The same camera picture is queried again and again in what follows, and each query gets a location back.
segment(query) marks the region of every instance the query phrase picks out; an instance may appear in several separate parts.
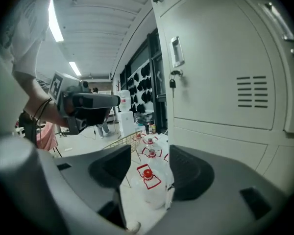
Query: fluorescent light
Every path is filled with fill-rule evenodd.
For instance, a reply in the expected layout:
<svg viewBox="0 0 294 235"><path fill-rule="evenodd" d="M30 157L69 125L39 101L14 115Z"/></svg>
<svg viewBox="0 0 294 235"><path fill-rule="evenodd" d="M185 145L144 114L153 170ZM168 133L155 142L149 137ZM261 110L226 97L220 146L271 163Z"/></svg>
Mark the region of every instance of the fluorescent light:
<svg viewBox="0 0 294 235"><path fill-rule="evenodd" d="M61 34L57 17L55 15L55 10L54 10L54 5L53 5L53 0L51 0L50 5L49 5L49 28L53 34L53 37L56 42L63 41L63 36Z"/></svg>
<svg viewBox="0 0 294 235"><path fill-rule="evenodd" d="M79 72L75 62L69 62L70 66L72 67L73 71L77 76L81 76L82 74Z"/></svg>

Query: key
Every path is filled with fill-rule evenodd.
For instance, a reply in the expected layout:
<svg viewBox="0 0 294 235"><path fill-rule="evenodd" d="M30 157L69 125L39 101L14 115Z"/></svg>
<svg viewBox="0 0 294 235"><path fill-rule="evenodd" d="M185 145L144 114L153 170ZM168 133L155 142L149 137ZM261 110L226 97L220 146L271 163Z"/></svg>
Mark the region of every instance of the key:
<svg viewBox="0 0 294 235"><path fill-rule="evenodd" d="M170 80L170 88L172 88L172 95L173 95L173 98L174 98L174 89L176 88L174 79Z"/></svg>

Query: ceiling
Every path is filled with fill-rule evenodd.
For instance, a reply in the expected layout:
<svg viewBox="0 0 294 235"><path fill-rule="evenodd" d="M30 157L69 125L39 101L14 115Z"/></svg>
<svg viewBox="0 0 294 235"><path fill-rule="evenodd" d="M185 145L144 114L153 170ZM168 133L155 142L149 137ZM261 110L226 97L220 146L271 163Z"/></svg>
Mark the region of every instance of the ceiling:
<svg viewBox="0 0 294 235"><path fill-rule="evenodd" d="M150 0L54 0L64 41L64 58L82 76L114 73L139 25L152 10Z"/></svg>
<svg viewBox="0 0 294 235"><path fill-rule="evenodd" d="M37 79L50 83L55 71L75 76L69 62L64 58L58 43L56 43L50 29L48 29L46 39L41 43L37 56Z"/></svg>

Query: white t-shirt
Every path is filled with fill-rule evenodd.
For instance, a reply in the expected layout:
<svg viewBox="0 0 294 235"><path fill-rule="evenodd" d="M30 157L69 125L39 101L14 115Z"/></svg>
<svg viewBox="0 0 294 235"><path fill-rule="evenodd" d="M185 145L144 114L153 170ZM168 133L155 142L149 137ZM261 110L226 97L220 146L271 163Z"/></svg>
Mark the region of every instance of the white t-shirt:
<svg viewBox="0 0 294 235"><path fill-rule="evenodd" d="M0 34L0 59L9 72L36 77L41 41L48 29L51 0L20 0L6 17Z"/></svg>

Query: red cap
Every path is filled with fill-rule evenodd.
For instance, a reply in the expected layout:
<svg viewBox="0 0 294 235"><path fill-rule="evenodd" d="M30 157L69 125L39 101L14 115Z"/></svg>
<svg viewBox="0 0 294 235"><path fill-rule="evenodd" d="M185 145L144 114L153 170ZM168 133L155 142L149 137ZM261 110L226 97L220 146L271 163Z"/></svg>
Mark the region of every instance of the red cap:
<svg viewBox="0 0 294 235"><path fill-rule="evenodd" d="M152 170L150 170L150 169L144 170L143 176L144 176L144 179L146 179L146 180L152 179L152 177L153 177Z"/></svg>
<svg viewBox="0 0 294 235"><path fill-rule="evenodd" d="M155 157L156 156L155 150L149 150L149 156L152 158Z"/></svg>

